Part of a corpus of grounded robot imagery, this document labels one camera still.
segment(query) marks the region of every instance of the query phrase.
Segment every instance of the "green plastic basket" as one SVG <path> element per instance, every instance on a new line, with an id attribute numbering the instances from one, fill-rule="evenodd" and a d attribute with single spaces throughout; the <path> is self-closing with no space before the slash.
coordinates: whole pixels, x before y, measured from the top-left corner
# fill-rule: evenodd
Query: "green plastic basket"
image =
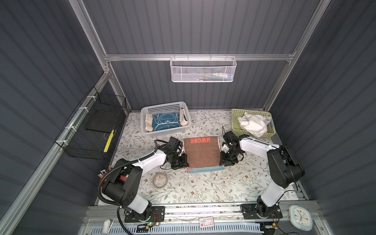
<path id="1" fill-rule="evenodd" d="M 245 109 L 232 109 L 231 110 L 231 116 L 232 116 L 231 117 L 231 128 L 232 128 L 232 132 L 236 136 L 240 136 L 242 134 L 253 136 L 248 131 L 243 130 L 239 125 L 238 117 L 243 117 L 245 112 L 247 112 L 249 114 L 259 114 L 259 115 L 262 115 L 262 116 L 271 117 L 271 113 L 269 113 L 269 112 L 257 111 L 257 110 L 245 110 Z M 270 139 L 276 133 L 272 117 L 271 117 L 270 123 L 267 125 L 267 128 L 268 128 L 267 132 L 265 132 L 259 139 Z"/>

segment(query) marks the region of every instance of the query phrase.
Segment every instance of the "brown towel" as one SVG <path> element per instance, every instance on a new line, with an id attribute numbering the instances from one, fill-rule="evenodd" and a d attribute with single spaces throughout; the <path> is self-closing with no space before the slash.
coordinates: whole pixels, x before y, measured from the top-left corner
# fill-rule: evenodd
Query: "brown towel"
<path id="1" fill-rule="evenodd" d="M 221 161 L 218 136 L 183 139 L 190 168 L 217 167 Z"/>

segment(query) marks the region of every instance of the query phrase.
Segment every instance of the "black mounting plate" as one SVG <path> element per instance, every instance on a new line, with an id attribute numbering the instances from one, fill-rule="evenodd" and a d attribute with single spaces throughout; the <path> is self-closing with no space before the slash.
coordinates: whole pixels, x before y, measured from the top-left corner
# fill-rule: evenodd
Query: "black mounting plate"
<path id="1" fill-rule="evenodd" d="M 243 214 L 243 217 L 244 217 L 245 220 L 261 219 L 256 213 L 256 205 L 257 205 L 256 203 L 241 204 L 242 214 Z M 274 213 L 274 215 L 277 218 L 281 219 L 283 217 L 281 209 L 279 208 L 279 206 L 274 205 L 273 210 L 277 212 L 277 214 Z M 276 217 L 269 216 L 267 219 L 276 219 Z"/>
<path id="2" fill-rule="evenodd" d="M 165 207 L 164 206 L 152 206 L 152 212 L 150 213 L 150 218 L 145 221 L 146 222 L 162 222 L 164 221 L 164 212 L 165 212 Z M 144 222 L 144 221 L 140 221 L 139 220 L 139 215 L 137 212 L 135 211 L 132 211 L 132 212 L 129 212 L 128 210 L 125 211 L 125 219 L 124 219 L 124 222 L 125 223 L 138 223 L 138 222 Z"/>

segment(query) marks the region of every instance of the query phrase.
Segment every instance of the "corrugated wall panel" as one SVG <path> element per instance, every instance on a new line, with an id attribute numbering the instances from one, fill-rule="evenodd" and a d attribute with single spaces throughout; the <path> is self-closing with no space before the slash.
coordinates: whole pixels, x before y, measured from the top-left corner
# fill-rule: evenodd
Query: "corrugated wall panel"
<path id="1" fill-rule="evenodd" d="M 0 35 L 2 217 L 103 70 L 66 0 L 0 1 Z M 75 234 L 101 164 L 63 156 L 14 234 Z"/>
<path id="2" fill-rule="evenodd" d="M 271 108 L 337 235 L 376 229 L 375 11 L 374 1 L 332 1 Z"/>
<path id="3" fill-rule="evenodd" d="M 84 0 L 108 54 L 290 53 L 318 0 Z"/>
<path id="4" fill-rule="evenodd" d="M 233 82 L 174 83 L 169 62 L 112 62 L 133 110 L 184 101 L 188 108 L 262 108 L 284 61 L 239 61 Z"/>

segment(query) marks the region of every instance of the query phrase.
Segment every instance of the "light blue clock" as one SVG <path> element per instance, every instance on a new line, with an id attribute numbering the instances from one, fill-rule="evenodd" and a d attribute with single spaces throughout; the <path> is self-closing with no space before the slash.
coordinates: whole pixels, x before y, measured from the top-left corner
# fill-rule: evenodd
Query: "light blue clock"
<path id="1" fill-rule="evenodd" d="M 289 207 L 288 212 L 290 215 L 290 222 L 294 227 L 303 231 L 310 231 L 312 229 L 312 218 L 305 208 L 293 205 Z"/>

